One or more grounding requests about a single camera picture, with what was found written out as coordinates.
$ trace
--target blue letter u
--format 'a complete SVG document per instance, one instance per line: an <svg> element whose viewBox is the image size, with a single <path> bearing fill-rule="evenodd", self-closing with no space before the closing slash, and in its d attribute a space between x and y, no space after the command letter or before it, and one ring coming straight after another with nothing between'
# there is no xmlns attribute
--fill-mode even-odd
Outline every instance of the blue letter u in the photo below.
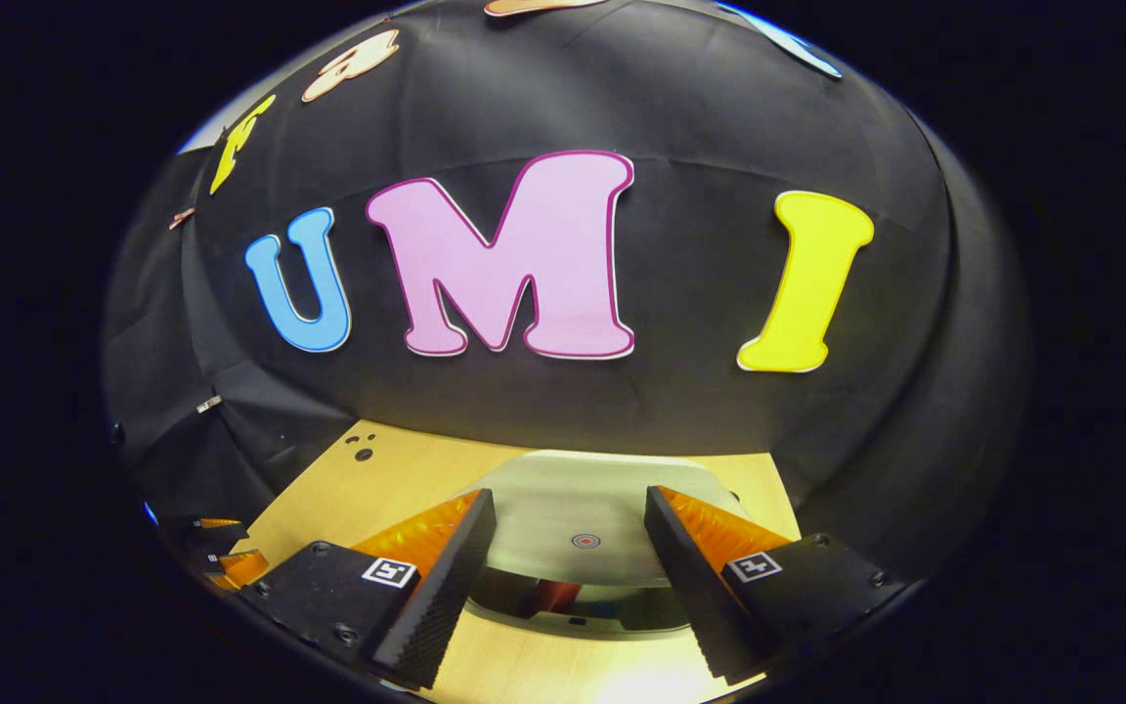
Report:
<svg viewBox="0 0 1126 704"><path fill-rule="evenodd" d="M315 208L298 215L287 229L289 241L303 249L307 275L321 301L321 314L313 321L298 315L285 289L285 278L277 265L280 253L277 235L260 237L247 248L247 266L254 273L271 324L277 326L277 332L286 342L307 353L330 353L350 335L350 306L337 278L337 265L332 262L328 243L331 228L332 210Z"/></svg>

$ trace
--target wooden table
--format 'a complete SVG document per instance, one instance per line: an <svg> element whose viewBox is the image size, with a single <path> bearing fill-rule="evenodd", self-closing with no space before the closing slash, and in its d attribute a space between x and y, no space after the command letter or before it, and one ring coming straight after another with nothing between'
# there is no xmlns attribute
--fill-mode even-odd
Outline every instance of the wooden table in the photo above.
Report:
<svg viewBox="0 0 1126 704"><path fill-rule="evenodd" d="M370 449L370 456L361 451ZM408 431L359 420L249 527L235 550L278 565L314 540L358 541L449 499L484 473L536 447ZM757 524L801 537L768 454L687 457L741 496ZM757 681L712 678L691 629L651 641L589 641L533 633L464 612L427 699L459 703L660 701L696 704Z"/></svg>

